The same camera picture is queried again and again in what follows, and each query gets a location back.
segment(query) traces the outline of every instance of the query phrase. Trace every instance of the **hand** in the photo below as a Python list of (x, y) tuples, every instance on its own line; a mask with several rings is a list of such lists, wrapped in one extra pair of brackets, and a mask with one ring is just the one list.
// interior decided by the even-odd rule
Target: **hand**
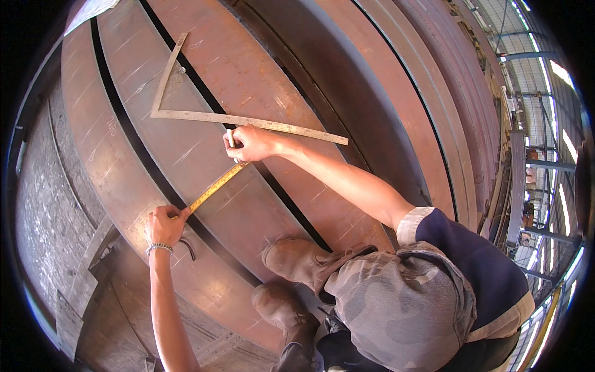
[(171, 247), (176, 245), (182, 236), (184, 224), (191, 213), (190, 208), (180, 211), (174, 205), (164, 205), (155, 208), (154, 211), (149, 213), (145, 226), (147, 243), (149, 245), (163, 243)]
[(230, 146), (227, 133), (223, 135), (227, 156), (242, 161), (258, 161), (275, 155), (288, 140), (251, 124), (234, 129), (232, 134), (236, 148)]

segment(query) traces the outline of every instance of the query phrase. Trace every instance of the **worker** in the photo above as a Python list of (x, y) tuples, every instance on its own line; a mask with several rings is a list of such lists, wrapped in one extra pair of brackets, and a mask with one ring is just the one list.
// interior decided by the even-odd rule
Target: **worker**
[[(315, 347), (320, 323), (288, 288), (272, 282), (254, 289), (253, 306), (283, 331), (283, 352), (271, 371), (506, 368), (535, 305), (525, 274), (494, 245), (436, 208), (414, 207), (378, 177), (292, 138), (245, 126), (233, 130), (233, 139), (236, 148), (224, 136), (229, 157), (285, 158), (393, 228), (399, 244), (396, 253), (365, 242), (333, 253), (300, 239), (266, 247), (262, 262), (269, 270), (335, 305), (324, 321), (328, 334)], [(167, 371), (200, 369), (177, 309), (169, 262), (189, 215), (188, 208), (159, 207), (146, 229), (153, 327)]]

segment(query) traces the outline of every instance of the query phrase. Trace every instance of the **bracelet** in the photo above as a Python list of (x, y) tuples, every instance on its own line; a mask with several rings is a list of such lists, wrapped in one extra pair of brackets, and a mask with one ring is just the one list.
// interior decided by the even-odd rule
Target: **bracelet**
[(168, 246), (167, 244), (164, 243), (153, 243), (151, 245), (149, 245), (149, 248), (147, 248), (147, 250), (145, 251), (145, 253), (147, 253), (147, 256), (151, 254), (151, 251), (153, 249), (157, 249), (157, 248), (162, 248), (162, 249), (167, 249), (170, 252), (170, 256), (174, 255), (174, 249), (170, 246)]

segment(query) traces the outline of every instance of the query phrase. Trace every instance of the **work boot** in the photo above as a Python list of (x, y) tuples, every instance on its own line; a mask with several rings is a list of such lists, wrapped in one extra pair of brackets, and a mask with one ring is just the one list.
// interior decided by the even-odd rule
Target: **work boot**
[(334, 305), (334, 297), (324, 291), (331, 274), (352, 258), (376, 250), (373, 245), (358, 244), (344, 252), (330, 253), (306, 240), (284, 239), (262, 251), (262, 262), (273, 273), (307, 285), (325, 304)]
[(277, 282), (261, 284), (252, 291), (252, 306), (265, 321), (283, 331), (282, 347), (297, 342), (305, 358), (312, 360), (314, 335), (320, 322), (292, 293), (292, 288)]

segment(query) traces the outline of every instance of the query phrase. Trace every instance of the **white chalk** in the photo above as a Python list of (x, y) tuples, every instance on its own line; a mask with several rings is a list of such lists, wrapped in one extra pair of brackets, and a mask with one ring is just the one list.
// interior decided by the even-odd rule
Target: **white chalk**
[[(236, 144), (233, 141), (233, 132), (231, 131), (231, 129), (228, 129), (227, 130), (227, 137), (228, 137), (228, 140), (229, 140), (229, 145), (232, 148), (235, 148), (236, 147)], [(236, 164), (238, 164), (237, 158), (233, 158), (233, 160), (236, 162)]]

